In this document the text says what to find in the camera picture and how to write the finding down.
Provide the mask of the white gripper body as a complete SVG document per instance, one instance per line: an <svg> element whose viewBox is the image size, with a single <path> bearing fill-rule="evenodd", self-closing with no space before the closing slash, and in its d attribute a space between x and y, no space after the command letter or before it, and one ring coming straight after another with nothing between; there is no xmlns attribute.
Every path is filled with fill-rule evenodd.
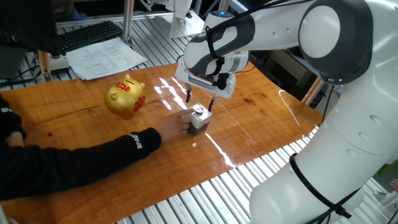
<svg viewBox="0 0 398 224"><path fill-rule="evenodd" d="M220 78L221 75L214 77L213 81L209 81L192 75L186 68L183 60L178 60L177 65L177 70L175 72L176 79L226 99L232 97L236 86L235 75L230 75L226 79L226 88L224 90L221 90L218 86L213 85L213 82L217 81L217 79Z"/></svg>

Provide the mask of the person's right hand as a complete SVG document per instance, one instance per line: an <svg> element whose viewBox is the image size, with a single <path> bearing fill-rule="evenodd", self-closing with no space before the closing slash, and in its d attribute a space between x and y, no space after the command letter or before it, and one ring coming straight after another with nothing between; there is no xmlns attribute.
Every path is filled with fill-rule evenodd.
<svg viewBox="0 0 398 224"><path fill-rule="evenodd" d="M159 121L154 129L160 134L161 142L174 141L186 134L190 122L186 116L193 112L193 109L181 110Z"/></svg>

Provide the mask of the person's left hand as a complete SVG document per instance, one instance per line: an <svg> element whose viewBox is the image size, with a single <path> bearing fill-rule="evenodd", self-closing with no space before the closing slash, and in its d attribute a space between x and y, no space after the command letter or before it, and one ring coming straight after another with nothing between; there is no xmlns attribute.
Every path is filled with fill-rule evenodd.
<svg viewBox="0 0 398 224"><path fill-rule="evenodd" d="M24 138L22 133L13 132L6 138L6 142L10 147L24 147Z"/></svg>

